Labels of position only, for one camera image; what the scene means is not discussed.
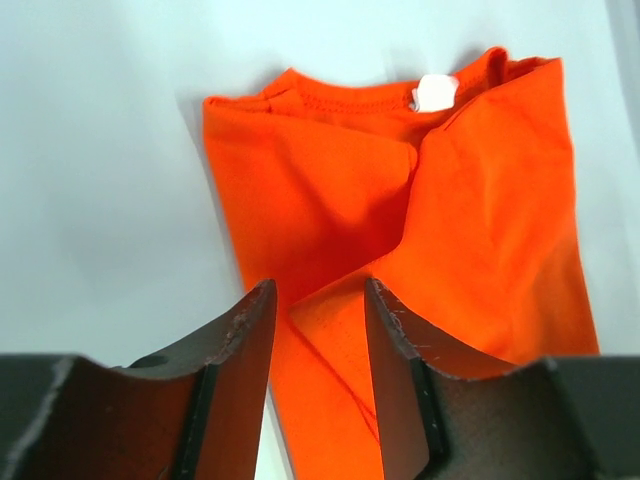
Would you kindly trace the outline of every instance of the orange t-shirt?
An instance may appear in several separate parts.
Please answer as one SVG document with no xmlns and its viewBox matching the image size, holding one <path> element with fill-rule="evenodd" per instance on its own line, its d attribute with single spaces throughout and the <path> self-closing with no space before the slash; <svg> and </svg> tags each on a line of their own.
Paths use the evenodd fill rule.
<svg viewBox="0 0 640 480">
<path fill-rule="evenodd" d="M 487 51 L 452 109 L 417 82 L 342 88 L 288 70 L 204 103 L 245 286 L 277 281 L 271 384 L 297 478 L 379 479 L 363 285 L 501 359 L 598 350 L 578 253 L 559 59 Z"/>
</svg>

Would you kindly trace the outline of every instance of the white background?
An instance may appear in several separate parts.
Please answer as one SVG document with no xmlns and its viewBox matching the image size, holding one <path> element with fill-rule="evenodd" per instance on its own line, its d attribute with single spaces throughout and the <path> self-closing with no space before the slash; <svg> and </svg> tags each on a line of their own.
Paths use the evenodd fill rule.
<svg viewBox="0 0 640 480">
<path fill-rule="evenodd" d="M 503 45 L 565 60 L 601 346 L 639 352 L 637 18 L 631 0 L 1 2 L 0 351 L 127 365 L 239 298 L 205 96 L 288 66 L 352 86 L 448 73 Z M 256 478 L 281 460 L 267 409 Z"/>
</svg>

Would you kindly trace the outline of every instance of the white tag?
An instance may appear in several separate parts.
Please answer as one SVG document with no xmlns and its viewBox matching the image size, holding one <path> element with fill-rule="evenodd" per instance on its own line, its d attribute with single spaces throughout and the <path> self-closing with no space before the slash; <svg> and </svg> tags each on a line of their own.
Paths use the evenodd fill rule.
<svg viewBox="0 0 640 480">
<path fill-rule="evenodd" d="M 459 83 L 450 75 L 425 75 L 413 90 L 414 110 L 429 113 L 453 107 Z"/>
</svg>

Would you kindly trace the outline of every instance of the black metal part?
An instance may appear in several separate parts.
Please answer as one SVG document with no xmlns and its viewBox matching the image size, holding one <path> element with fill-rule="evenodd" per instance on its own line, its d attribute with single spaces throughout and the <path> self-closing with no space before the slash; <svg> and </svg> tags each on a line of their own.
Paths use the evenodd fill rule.
<svg viewBox="0 0 640 480">
<path fill-rule="evenodd" d="M 479 352 L 365 287 L 385 478 L 572 480 L 640 475 L 640 358 Z"/>
<path fill-rule="evenodd" d="M 0 356 L 0 480 L 252 479 L 275 312 L 262 282 L 129 368 Z"/>
</svg>

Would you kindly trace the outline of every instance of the t-shirt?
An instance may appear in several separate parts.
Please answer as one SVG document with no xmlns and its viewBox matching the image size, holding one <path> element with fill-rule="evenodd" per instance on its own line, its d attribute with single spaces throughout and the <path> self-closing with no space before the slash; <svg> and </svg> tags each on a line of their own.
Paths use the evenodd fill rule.
<svg viewBox="0 0 640 480">
<path fill-rule="evenodd" d="M 271 385 L 296 478 L 383 478 L 363 286 L 523 364 L 598 351 L 578 252 L 560 59 L 492 48 L 453 108 L 417 81 L 290 69 L 204 102 L 204 141 L 245 287 L 274 278 Z"/>
</svg>

